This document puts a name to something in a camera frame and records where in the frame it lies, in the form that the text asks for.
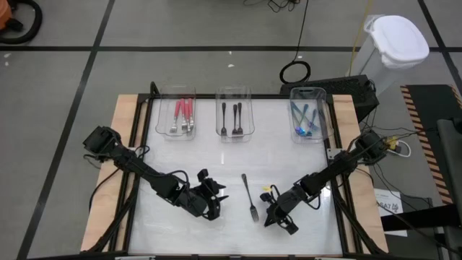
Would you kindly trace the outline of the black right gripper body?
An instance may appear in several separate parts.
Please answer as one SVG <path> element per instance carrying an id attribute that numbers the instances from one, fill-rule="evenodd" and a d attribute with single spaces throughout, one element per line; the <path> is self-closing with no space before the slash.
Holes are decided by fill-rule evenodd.
<path id="1" fill-rule="evenodd" d="M 289 213 L 300 202 L 306 200 L 307 194 L 300 186 L 293 186 L 290 190 L 283 194 L 280 194 L 279 189 L 276 186 L 271 186 L 270 213 L 272 213 L 277 220 L 281 218 L 286 220 L 287 227 L 282 229 L 286 230 L 290 235 L 295 234 L 299 228 L 289 216 Z"/>

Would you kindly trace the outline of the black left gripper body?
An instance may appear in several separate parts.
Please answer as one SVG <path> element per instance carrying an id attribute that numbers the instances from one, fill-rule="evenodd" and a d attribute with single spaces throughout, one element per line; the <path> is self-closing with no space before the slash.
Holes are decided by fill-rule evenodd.
<path id="1" fill-rule="evenodd" d="M 186 179 L 180 181 L 182 186 L 178 190 L 176 205 L 192 214 L 194 217 L 203 217 L 207 220 L 215 220 L 220 215 L 220 203 L 215 199 L 219 192 L 213 192 L 212 183 L 215 181 L 209 177 L 207 169 L 202 169 L 197 174 L 199 185 L 191 187 L 188 174 L 180 170 Z"/>

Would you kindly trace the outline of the iridescent blue fork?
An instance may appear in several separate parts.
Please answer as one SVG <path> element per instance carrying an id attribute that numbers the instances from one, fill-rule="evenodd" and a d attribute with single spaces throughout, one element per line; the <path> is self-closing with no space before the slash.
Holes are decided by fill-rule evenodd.
<path id="1" fill-rule="evenodd" d="M 308 130 L 307 130 L 307 135 L 309 137 L 313 137 L 314 133 L 317 132 L 318 127 L 315 125 L 315 120 L 317 117 L 318 110 L 314 109 L 312 113 L 312 119 L 308 121 Z"/>
<path id="2" fill-rule="evenodd" d="M 304 128 L 302 127 L 302 122 L 305 119 L 305 114 L 307 111 L 308 111 L 308 104 L 304 104 L 303 111 L 300 112 L 300 120 L 299 120 L 298 126 L 295 128 L 295 131 L 297 132 L 297 134 L 302 137 L 305 137 L 308 135 L 306 130 L 304 130 Z"/>
<path id="3" fill-rule="evenodd" d="M 291 114 L 292 114 L 292 120 L 295 122 L 295 128 L 298 126 L 298 123 L 299 123 L 299 120 L 300 120 L 300 112 L 303 111 L 303 109 L 301 110 L 296 104 L 294 101 L 291 101 L 290 102 L 290 109 L 291 109 Z M 307 112 L 305 114 L 305 119 L 304 121 L 302 122 L 302 127 L 304 128 L 304 130 L 308 130 L 308 121 L 310 121 L 312 118 L 308 118 L 307 116 Z"/>

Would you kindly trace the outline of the clear plastic bin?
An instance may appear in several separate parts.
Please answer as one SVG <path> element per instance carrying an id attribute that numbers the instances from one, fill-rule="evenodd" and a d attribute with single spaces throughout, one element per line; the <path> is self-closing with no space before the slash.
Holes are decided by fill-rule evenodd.
<path id="1" fill-rule="evenodd" d="M 193 119 L 194 128 L 189 133 L 183 131 L 181 128 L 182 116 L 181 111 L 178 114 L 178 130 L 176 133 L 170 133 L 170 127 L 173 122 L 173 114 L 175 110 L 175 103 L 177 100 L 183 98 L 185 101 L 189 98 L 193 99 Z M 160 108 L 158 114 L 158 122 L 156 125 L 156 132 L 164 136 L 164 138 L 173 141 L 189 141 L 196 135 L 196 122 L 195 122 L 195 104 L 196 104 L 196 88 L 187 85 L 167 85 L 160 89 Z"/>
<path id="2" fill-rule="evenodd" d="M 304 104 L 309 105 L 307 112 L 308 118 L 312 118 L 314 109 L 318 110 L 315 124 L 320 129 L 314 133 L 313 137 L 299 136 L 295 131 L 295 122 L 292 120 L 290 102 L 295 104 L 302 110 Z M 326 91 L 319 87 L 295 87 L 289 93 L 289 115 L 290 128 L 292 129 L 292 140 L 295 143 L 321 143 L 324 142 L 333 134 L 331 119 L 327 115 L 328 106 L 326 104 Z"/>
<path id="3" fill-rule="evenodd" d="M 238 143 L 249 142 L 252 134 L 255 131 L 253 122 L 253 106 L 251 100 L 251 91 L 246 86 L 231 86 L 220 87 L 215 95 L 216 101 L 216 133 L 218 134 L 221 142 L 224 143 Z M 222 103 L 227 104 L 225 126 L 227 129 L 227 136 L 221 137 L 220 131 L 222 128 Z M 242 103 L 242 117 L 241 124 L 243 134 L 232 135 L 233 130 L 233 105 Z M 237 112 L 236 127 L 239 126 L 239 115 Z"/>

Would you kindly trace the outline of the white paper sign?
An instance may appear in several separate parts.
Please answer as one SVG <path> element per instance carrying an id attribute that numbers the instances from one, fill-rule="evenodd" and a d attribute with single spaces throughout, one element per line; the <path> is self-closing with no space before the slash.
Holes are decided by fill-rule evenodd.
<path id="1" fill-rule="evenodd" d="M 381 217 L 403 213 L 401 196 L 396 191 L 375 188 L 376 201 L 379 203 L 378 210 Z"/>

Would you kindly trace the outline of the wooden table board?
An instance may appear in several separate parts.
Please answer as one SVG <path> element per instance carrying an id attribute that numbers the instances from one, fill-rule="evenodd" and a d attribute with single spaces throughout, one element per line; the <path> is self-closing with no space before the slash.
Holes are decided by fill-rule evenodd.
<path id="1" fill-rule="evenodd" d="M 111 126 L 121 134 L 123 142 L 129 141 L 133 134 L 135 144 L 140 144 L 141 130 L 147 122 L 147 119 L 145 119 L 146 114 L 147 104 L 144 103 L 144 96 L 142 94 L 119 95 Z M 350 95 L 334 95 L 333 108 L 330 109 L 330 114 L 336 117 L 337 131 L 340 135 L 341 146 L 344 147 L 348 145 L 348 142 L 353 139 L 355 134 L 359 133 L 359 125 L 352 97 Z M 122 200 L 126 200 L 128 192 L 121 189 L 133 186 L 134 177 L 132 175 L 128 177 L 127 184 L 123 183 L 124 174 L 111 176 L 111 172 L 115 169 L 116 167 L 111 162 L 102 164 L 97 182 L 101 183 L 105 178 L 108 181 L 100 188 L 99 193 L 95 195 L 93 208 L 90 210 L 82 241 L 82 251 L 86 251 L 94 246 L 97 239 L 103 235 L 103 232 L 116 214 L 118 197 L 122 196 Z M 380 220 L 378 205 L 375 202 L 375 192 L 368 168 L 360 165 L 350 175 L 349 185 L 352 194 L 352 205 L 354 205 L 359 223 L 371 239 L 376 242 L 378 247 L 387 252 L 388 245 Z"/>

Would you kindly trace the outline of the black computer case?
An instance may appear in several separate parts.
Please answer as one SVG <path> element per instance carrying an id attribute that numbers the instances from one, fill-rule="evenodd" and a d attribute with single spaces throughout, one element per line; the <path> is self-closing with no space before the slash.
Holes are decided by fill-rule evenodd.
<path id="1" fill-rule="evenodd" d="M 319 87 L 328 95 L 351 95 L 359 122 L 379 105 L 375 85 L 365 75 L 283 84 L 279 93 L 288 95 L 295 87 Z"/>

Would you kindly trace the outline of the black stand leg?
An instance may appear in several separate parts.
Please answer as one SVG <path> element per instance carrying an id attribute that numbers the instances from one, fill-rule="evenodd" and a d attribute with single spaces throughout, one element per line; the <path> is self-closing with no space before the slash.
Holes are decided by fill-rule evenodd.
<path id="1" fill-rule="evenodd" d="M 462 217 L 454 204 L 422 209 L 381 217 L 384 231 L 411 230 L 417 228 L 460 227 Z"/>

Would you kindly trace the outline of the black hazard striped mat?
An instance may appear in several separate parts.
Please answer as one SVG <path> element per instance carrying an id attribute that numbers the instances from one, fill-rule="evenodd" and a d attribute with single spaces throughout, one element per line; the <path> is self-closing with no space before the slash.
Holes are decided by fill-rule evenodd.
<path id="1" fill-rule="evenodd" d="M 454 192 L 437 121 L 462 117 L 462 99 L 455 87 L 446 84 L 409 84 L 400 90 L 442 203 L 452 204 Z"/>

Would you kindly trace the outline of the white lidded trash can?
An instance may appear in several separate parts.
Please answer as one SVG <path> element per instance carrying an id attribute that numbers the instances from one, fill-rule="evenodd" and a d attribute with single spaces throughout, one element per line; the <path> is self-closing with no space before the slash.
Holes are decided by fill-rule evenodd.
<path id="1" fill-rule="evenodd" d="M 409 69 L 421 64 L 430 47 L 409 19 L 398 15 L 369 15 L 363 25 L 366 39 L 353 59 L 349 73 L 365 75 L 380 95 Z"/>

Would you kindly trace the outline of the orange vacuum cleaner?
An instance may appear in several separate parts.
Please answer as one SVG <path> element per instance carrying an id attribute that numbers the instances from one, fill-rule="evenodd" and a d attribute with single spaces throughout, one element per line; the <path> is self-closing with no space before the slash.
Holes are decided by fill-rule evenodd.
<path id="1" fill-rule="evenodd" d="M 8 0 L 0 0 L 0 30 L 6 28 L 6 22 L 12 17 L 12 8 Z"/>

